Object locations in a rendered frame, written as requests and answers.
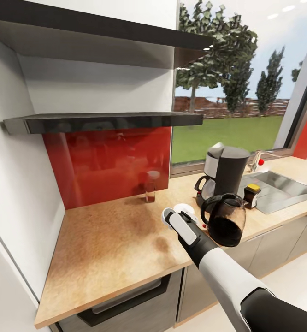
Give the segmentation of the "bottle of coffee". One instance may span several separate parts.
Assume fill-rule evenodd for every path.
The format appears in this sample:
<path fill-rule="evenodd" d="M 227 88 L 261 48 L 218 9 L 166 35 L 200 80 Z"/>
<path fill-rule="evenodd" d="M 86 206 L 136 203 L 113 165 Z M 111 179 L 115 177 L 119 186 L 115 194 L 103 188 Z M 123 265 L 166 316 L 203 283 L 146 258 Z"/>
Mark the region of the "bottle of coffee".
<path fill-rule="evenodd" d="M 261 189 L 259 186 L 255 184 L 249 184 L 246 188 L 244 188 L 244 200 L 248 202 L 245 205 L 248 209 L 252 210 L 257 206 L 257 197 Z"/>

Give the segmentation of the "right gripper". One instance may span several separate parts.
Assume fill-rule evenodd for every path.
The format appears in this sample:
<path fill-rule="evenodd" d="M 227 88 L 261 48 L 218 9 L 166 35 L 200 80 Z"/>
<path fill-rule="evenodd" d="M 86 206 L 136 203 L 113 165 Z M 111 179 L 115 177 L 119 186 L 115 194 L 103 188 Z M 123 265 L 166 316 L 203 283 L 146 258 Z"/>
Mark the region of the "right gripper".
<path fill-rule="evenodd" d="M 170 222 L 169 222 L 169 218 L 170 218 L 171 215 L 172 215 L 172 212 L 170 212 L 170 213 L 168 214 L 168 216 L 165 218 L 165 221 L 166 221 L 169 225 L 171 225 Z"/>

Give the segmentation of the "coffee cup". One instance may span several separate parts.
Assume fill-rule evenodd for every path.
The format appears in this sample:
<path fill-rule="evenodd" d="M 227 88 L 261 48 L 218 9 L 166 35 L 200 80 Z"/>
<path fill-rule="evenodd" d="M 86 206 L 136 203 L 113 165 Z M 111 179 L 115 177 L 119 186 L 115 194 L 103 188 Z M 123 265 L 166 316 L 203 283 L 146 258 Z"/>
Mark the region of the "coffee cup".
<path fill-rule="evenodd" d="M 176 211 L 172 208 L 165 208 L 162 212 L 162 215 L 161 215 L 161 221 L 163 222 L 164 225 L 167 225 L 169 227 L 170 230 L 173 230 L 172 226 L 169 225 L 166 221 L 165 221 L 165 218 L 168 216 L 168 214 L 172 212 L 172 213 L 176 213 Z"/>

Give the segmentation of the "saucer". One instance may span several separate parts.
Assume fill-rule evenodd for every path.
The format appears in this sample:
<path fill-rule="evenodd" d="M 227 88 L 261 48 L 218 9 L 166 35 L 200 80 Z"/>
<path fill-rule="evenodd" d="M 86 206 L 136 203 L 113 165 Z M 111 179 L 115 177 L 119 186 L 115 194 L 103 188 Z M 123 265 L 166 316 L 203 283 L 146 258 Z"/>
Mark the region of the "saucer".
<path fill-rule="evenodd" d="M 178 212 L 181 212 L 183 210 L 183 208 L 187 209 L 192 214 L 195 214 L 194 209 L 188 204 L 178 204 L 174 207 L 174 210 L 176 211 L 176 213 L 178 213 Z"/>

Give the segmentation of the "paper coffee filter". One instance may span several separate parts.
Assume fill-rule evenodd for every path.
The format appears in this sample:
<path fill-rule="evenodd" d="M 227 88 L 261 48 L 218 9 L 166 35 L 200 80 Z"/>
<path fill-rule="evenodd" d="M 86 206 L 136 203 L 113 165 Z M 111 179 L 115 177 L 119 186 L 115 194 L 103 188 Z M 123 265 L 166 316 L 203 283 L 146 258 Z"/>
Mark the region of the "paper coffee filter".
<path fill-rule="evenodd" d="M 224 150 L 224 144 L 219 142 L 216 145 L 214 145 L 213 147 L 209 147 L 207 149 L 214 158 L 219 159 L 219 157 L 222 155 L 223 150 Z"/>

